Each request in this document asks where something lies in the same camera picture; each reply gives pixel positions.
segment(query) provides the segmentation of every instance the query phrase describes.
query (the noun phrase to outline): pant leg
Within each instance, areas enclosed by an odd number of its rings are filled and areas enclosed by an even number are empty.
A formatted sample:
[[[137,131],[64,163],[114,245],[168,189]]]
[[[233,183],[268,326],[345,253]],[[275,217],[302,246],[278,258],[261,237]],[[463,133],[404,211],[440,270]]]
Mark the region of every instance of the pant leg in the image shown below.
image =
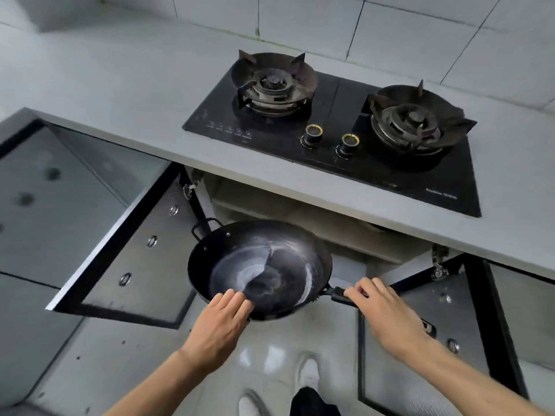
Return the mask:
[[[326,404],[310,387],[303,387],[291,401],[290,416],[341,416],[337,406]]]

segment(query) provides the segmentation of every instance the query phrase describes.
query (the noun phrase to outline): shoe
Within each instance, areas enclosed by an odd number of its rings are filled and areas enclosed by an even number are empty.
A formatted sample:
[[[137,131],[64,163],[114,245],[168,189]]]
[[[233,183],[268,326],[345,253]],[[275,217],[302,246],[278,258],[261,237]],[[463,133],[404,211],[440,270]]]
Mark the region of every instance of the shoe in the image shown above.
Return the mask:
[[[319,384],[320,372],[316,356],[312,353],[305,353],[302,355],[297,369],[295,391],[299,391],[303,387],[310,387],[318,392]]]
[[[239,416],[263,416],[258,405],[261,400],[252,390],[247,390],[239,399]]]

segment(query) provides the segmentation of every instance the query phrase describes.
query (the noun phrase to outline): person's right hand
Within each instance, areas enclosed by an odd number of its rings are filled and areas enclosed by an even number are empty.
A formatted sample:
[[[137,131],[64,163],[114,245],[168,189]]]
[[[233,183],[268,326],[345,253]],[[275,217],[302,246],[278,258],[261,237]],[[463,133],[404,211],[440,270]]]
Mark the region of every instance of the person's right hand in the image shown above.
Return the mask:
[[[242,292],[229,289],[214,296],[181,348],[188,362],[204,375],[222,366],[235,350],[253,309],[253,303]]]
[[[416,312],[377,277],[363,277],[354,287],[345,289],[345,296],[364,314],[382,347],[399,361],[405,362],[410,354],[433,341]]]

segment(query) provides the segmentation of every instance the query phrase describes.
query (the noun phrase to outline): wok handle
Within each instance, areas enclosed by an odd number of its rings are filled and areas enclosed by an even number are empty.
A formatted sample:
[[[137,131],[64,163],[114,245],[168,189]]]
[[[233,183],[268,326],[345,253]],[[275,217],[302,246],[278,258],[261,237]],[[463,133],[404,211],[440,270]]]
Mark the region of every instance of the wok handle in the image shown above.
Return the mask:
[[[357,305],[345,296],[345,289],[341,289],[340,287],[331,287],[326,286],[323,290],[324,295],[331,296],[331,300],[334,302],[342,303],[343,305],[349,305],[350,307],[358,308]],[[437,328],[433,324],[430,324],[425,319],[420,318],[422,324],[424,325],[424,331],[428,334],[431,338],[435,338],[437,335]]]
[[[223,224],[221,224],[221,222],[220,222],[218,219],[216,219],[215,217],[208,217],[208,218],[206,218],[206,219],[204,219],[204,220],[201,220],[201,221],[198,222],[195,226],[193,226],[193,229],[191,229],[191,233],[192,233],[193,236],[197,239],[197,241],[200,242],[200,238],[197,236],[197,234],[195,233],[195,231],[199,228],[199,226],[201,226],[201,225],[203,225],[203,224],[207,224],[207,223],[210,222],[210,221],[217,222],[217,223],[220,225],[220,227],[223,226]]]

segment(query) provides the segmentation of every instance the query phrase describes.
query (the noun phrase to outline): stove knob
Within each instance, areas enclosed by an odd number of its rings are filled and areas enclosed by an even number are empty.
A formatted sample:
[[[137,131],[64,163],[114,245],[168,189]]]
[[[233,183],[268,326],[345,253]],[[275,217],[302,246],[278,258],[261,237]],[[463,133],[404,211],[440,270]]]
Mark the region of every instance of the stove knob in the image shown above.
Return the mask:
[[[359,143],[360,140],[354,134],[343,134],[341,144],[337,146],[336,152],[339,156],[347,158],[356,151]]]
[[[305,128],[305,133],[302,135],[301,143],[303,146],[308,148],[315,147],[320,141],[322,141],[323,130],[322,127],[316,124],[307,125]]]

